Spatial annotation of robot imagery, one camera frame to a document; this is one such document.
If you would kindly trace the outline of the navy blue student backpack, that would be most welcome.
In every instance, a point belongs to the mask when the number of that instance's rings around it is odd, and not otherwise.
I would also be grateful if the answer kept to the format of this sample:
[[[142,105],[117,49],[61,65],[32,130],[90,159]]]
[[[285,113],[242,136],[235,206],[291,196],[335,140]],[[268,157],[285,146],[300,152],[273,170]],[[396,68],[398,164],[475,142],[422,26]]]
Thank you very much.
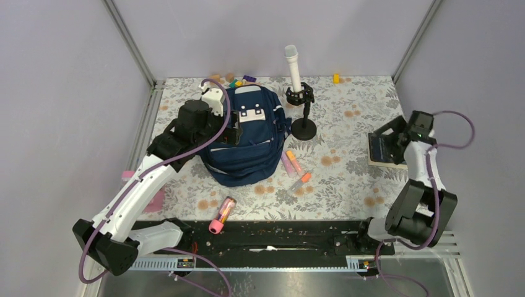
[[[212,177],[227,187],[246,186],[271,177],[279,165],[284,142],[291,133],[278,95],[249,85],[227,90],[242,133],[237,145],[214,142],[199,152]]]

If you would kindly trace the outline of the dark blue book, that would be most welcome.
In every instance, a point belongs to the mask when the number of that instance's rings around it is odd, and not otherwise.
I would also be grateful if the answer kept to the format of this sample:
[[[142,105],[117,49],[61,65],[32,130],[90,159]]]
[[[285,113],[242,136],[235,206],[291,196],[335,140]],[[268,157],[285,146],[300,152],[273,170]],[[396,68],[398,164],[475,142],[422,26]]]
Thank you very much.
[[[385,142],[386,135],[368,133],[368,164],[386,168],[407,169],[406,162],[395,164]]]

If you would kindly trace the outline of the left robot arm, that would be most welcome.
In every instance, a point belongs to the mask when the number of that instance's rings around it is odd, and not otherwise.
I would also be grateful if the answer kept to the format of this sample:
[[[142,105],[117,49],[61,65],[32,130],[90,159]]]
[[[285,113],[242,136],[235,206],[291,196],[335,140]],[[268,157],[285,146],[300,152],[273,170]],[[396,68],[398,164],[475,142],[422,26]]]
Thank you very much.
[[[192,238],[172,222],[133,230],[139,215],[154,195],[199,151],[214,142],[237,144],[240,138],[238,112],[226,99],[188,100],[178,116],[147,148],[131,179],[117,196],[91,220],[78,220],[72,227],[82,255],[79,277],[84,277],[86,258],[100,264],[104,273],[121,275],[145,254],[171,248],[187,253]]]

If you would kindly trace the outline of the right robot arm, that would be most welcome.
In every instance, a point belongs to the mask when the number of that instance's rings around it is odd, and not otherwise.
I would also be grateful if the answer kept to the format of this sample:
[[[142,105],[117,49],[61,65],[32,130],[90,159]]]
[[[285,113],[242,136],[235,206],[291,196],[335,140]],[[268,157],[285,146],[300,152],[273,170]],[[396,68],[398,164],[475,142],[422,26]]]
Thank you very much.
[[[408,180],[385,217],[369,218],[363,224],[363,233],[355,238],[361,254],[372,254],[380,241],[405,239],[411,249],[439,242],[458,198],[439,177],[433,122],[432,114],[414,111],[408,120],[398,116],[368,135],[369,161],[405,164]]]

